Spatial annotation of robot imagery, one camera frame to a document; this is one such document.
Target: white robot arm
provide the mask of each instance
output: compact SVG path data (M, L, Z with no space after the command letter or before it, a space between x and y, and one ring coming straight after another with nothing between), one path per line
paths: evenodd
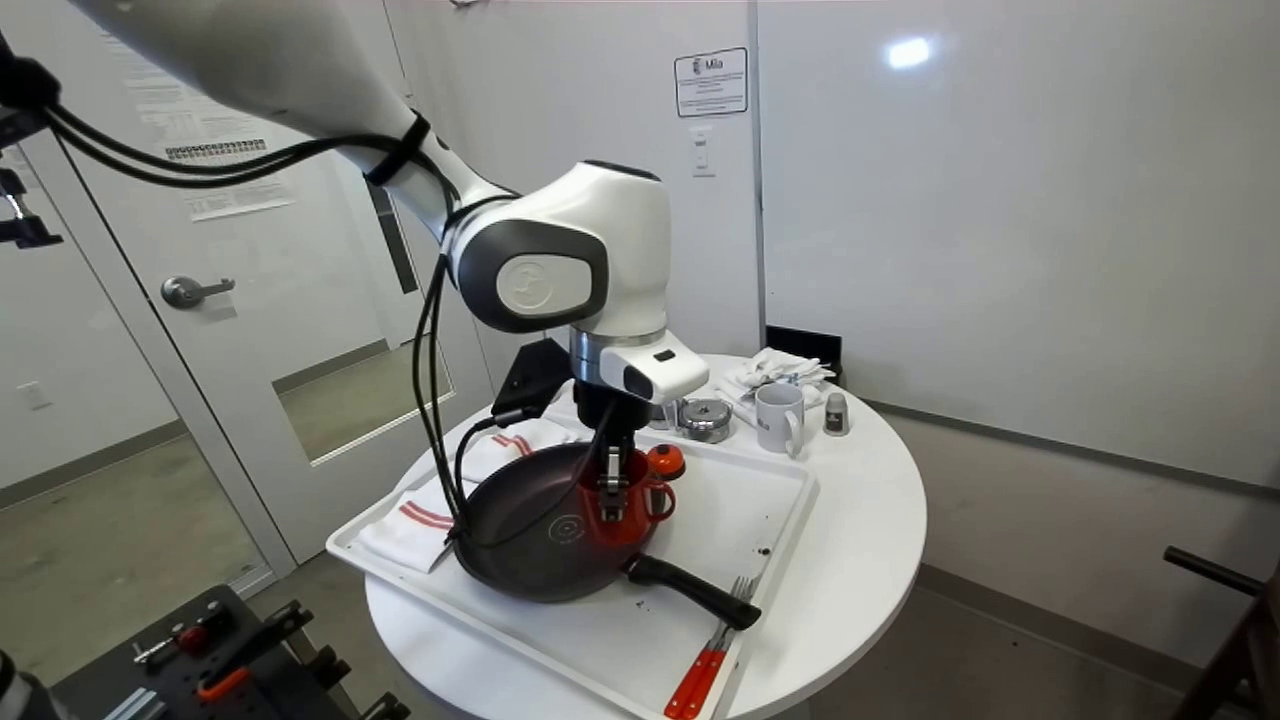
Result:
M666 332L666 194L655 175L576 165L513 194L476 175L363 58L334 0L76 0L101 28L238 110L307 135L412 135L421 165L342 149L440 238L472 316L505 332L571 324L576 381L666 402L707 366Z

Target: cable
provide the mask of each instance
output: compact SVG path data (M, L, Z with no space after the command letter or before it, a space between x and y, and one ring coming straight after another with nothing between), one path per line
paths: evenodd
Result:
M95 139L129 159L139 159L139 165L152 165L152 168L162 168L162 172L193 172L193 175L226 175L226 172L246 172L246 168L264 168L264 165L277 165L277 159L307 159L314 151L326 151L326 149L339 149L339 144L380 144L380 135L326 135L326 139L299 139L291 149L281 149L281 151L269 151L269 156L252 156L252 159L236 159L236 165L175 165L175 159L162 159L162 156L147 156L133 144L118 144L115 135L92 129L88 120L81 120L76 110L67 108L46 108L46 120L60 129L60 130L81 130L85 139Z
M431 273L431 283L423 293L423 307L415 316L415 332L412 332L412 366L407 366L407 382L412 382L412 402L415 402L415 416L426 431L426 451L436 460L436 479L440 479L440 491L442 491L442 502L453 511L453 522L463 529L463 509L458 509L458 496L453 491L453 479L449 479L449 460L440 451L440 431L431 424L431 410L426 410L426 396L423 396L423 332L426 332L426 318L431 318L431 288L436 288L436 277L442 273L442 261L436 261L436 273Z
M505 542L526 535L533 529L538 529L576 491L576 485L585 479L585 473L601 456L601 447L603 447L603 431L592 437L592 443L585 447L585 460L571 467L571 479L563 485L563 491L556 491L556 498L542 511L537 511L526 522L513 529L498 540L486 540L486 542L472 540L472 547L505 547Z
M60 104L46 104L42 110L42 123L73 149L81 149L85 156L101 159L103 168L118 172L118 175L133 175L133 180L142 180L142 182L162 182L162 189L226 189L226 182L246 182L246 180L261 180L261 175L273 175L273 172L282 172L299 159L310 159L318 151L331 151L331 149L376 149L376 151L394 151L404 139L391 139L391 135L322 135L322 139L299 139L299 144L289 144L289 149L277 149L277 151L264 151L264 156L252 156L252 159L236 159L236 165L175 165L175 159L162 159L162 156L147 156L133 144L118 144L115 135L92 129L88 120L81 120L76 110L60 108ZM412 165L423 168L426 175L440 180L442 189L442 200L453 204L449 208L449 221L442 221L442 236L468 221L481 204L486 200L506 200L506 194L486 194L481 204L468 204L458 208L458 191L453 189L453 180L431 165L431 156L423 156L421 149L412 151ZM421 424L423 424L423 437L426 437L426 451L436 460L436 477L440 477L440 491L442 491L442 502L455 520L455 529L463 529L463 485L458 485L458 473L449 467L449 451L442 451L442 420L440 420L440 307L442 307L442 273L449 273L449 261L440 254L436 261L436 273L431 273L431 283L423 293L423 307L421 307L421 318L415 318L415 334L412 334L412 400L415 400L415 410L421 410ZM423 396L423 344L426 344L426 381L431 381L431 400Z
M458 485L468 485L468 477L463 477L468 443L472 443L481 431L486 431L486 426L498 426L498 420L494 420L494 416L476 420L476 424L463 431L463 439L455 443L455 451L453 451L453 477L455 477Z
M376 151L394 151L399 149L399 139L391 139L391 135L355 135L352 130L352 135L299 139L299 144L289 144L281 151L264 151L264 156L238 159L238 165L171 165L162 156L147 156L139 149L118 144L115 135L92 129L88 120L81 120L76 110L60 108L60 104L42 108L42 120L60 139L67 139L85 156L109 165L112 172L122 172L122 175L142 180L142 182L162 182L162 189L246 182L246 180L273 175L281 168L291 168L291 165L299 165L307 156L318 156L318 151L331 151L331 149L376 149ZM442 200L455 204L453 180L423 151L415 151L412 165L431 172L440 180L440 189L442 189Z

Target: pan handle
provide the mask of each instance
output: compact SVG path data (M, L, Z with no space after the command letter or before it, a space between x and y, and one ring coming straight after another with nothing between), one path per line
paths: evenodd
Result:
M746 600L736 600L733 590L699 579L699 577L686 577L683 566L676 564L663 564L655 555L632 555L628 564L628 579L632 584L666 584L673 590L696 600L699 609L707 609L710 614L718 614L726 627L744 633L758 621L758 609L746 604Z

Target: wall sign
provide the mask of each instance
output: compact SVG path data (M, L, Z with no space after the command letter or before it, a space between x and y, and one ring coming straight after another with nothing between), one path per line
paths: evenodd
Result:
M746 47L676 55L676 116L738 116L746 110Z

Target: frying pan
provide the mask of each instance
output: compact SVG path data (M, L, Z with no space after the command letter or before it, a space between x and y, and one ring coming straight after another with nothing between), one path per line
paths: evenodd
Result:
M646 530L606 542L587 529L578 502L578 467L592 443L560 443L494 467L468 498L468 522L455 535L455 559L486 586L563 604L601 590L621 571L632 584L663 584L733 627L750 627L758 609L733 590L643 555Z

